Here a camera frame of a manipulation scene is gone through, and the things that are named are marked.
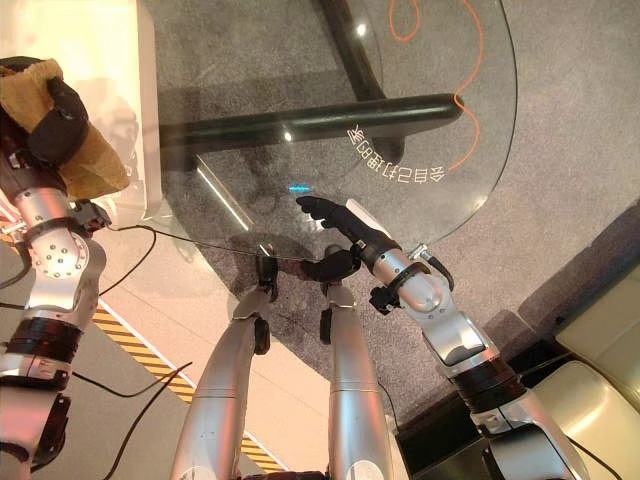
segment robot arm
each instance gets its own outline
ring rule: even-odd
[[[471,419],[488,440],[493,467],[506,480],[587,480],[578,453],[535,394],[500,357],[491,339],[459,311],[447,284],[412,262],[399,245],[367,226],[346,207],[315,197],[298,203],[325,228],[335,227],[356,246],[384,287],[371,303],[382,313],[400,307],[420,325],[442,372],[455,385]]]
[[[0,189],[20,212],[22,220],[9,229],[31,247],[36,270],[22,320],[0,357],[0,477],[20,480],[64,444],[70,400],[60,392],[95,312],[106,263],[90,238],[108,222],[106,214],[86,200],[71,208],[57,174],[86,135],[86,112],[60,79],[50,82],[50,91],[56,107],[31,135],[0,109]]]

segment beige chair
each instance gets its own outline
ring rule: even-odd
[[[604,375],[640,412],[640,266],[556,340]]]
[[[569,438],[597,455],[623,480],[640,479],[640,413],[602,375],[572,361],[534,390]],[[591,480],[615,478],[578,451]]]

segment black joint ring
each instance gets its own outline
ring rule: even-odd
[[[409,278],[413,277],[416,273],[429,274],[429,273],[431,273],[431,270],[429,270],[429,267],[427,267],[422,262],[412,263],[407,268],[405,268],[403,271],[401,271],[396,276],[396,278],[394,278],[392,280],[392,282],[387,286],[387,288],[389,289],[389,291],[391,291],[391,293],[394,296],[398,296],[398,289],[404,284],[404,282],[409,280]]]

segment blue light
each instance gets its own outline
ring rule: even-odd
[[[289,186],[289,191],[291,193],[309,193],[311,190],[312,188],[309,185],[294,183]]]

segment gray carpet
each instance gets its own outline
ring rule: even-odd
[[[410,29],[409,2],[398,3],[398,28]],[[476,33],[462,2],[457,3],[427,2],[421,32],[411,43],[399,44],[388,33],[386,1],[352,2],[358,18],[376,33],[366,48],[388,96],[450,92],[468,75]],[[357,164],[346,137],[202,156],[262,231],[273,233],[267,239],[280,253],[317,255],[323,244],[337,238],[322,232],[309,243],[301,239],[310,232],[287,231],[298,217],[293,199],[283,193],[283,185],[295,180],[283,179],[286,172],[303,180],[319,178],[317,193],[330,193],[336,200],[353,192],[376,198],[367,208],[380,214],[406,247],[454,229],[475,210],[477,199],[488,195],[508,146],[513,69],[498,6],[471,3],[485,29],[485,62],[463,97],[478,113],[482,140],[473,161],[449,176],[446,188],[432,185],[419,195],[413,185],[405,195],[404,190],[384,189],[375,179],[353,182],[372,177]],[[458,305],[509,355],[555,328],[549,319],[564,307],[554,310],[554,305],[570,305],[567,298],[577,302],[584,284],[565,278],[572,288],[555,294],[549,282],[638,198],[640,10],[633,0],[505,3],[520,87],[511,156],[483,208],[433,248],[456,277]],[[145,4],[156,26],[163,124],[353,101],[312,2]],[[470,138],[472,125],[462,118],[408,139],[403,162],[450,164],[466,151]],[[225,220],[228,215],[194,172],[164,172],[163,188],[193,238],[236,248],[251,248],[261,239]],[[630,212],[627,216],[635,218],[638,210]],[[609,243],[598,249],[599,267],[574,264],[573,278],[601,277],[587,285],[590,293],[613,270],[637,258],[634,230],[618,231],[622,233],[607,237]],[[616,257],[612,252],[622,253]],[[234,293],[254,281],[250,257],[203,253]],[[280,280],[281,295],[268,318],[272,331],[326,376],[328,350],[317,334],[324,308],[319,289],[291,275]],[[400,421],[407,421],[441,398],[449,385],[437,373],[417,326],[400,313],[382,318],[367,305],[368,292],[376,285],[368,272],[359,272],[347,284],[361,299],[360,315],[380,380]]]

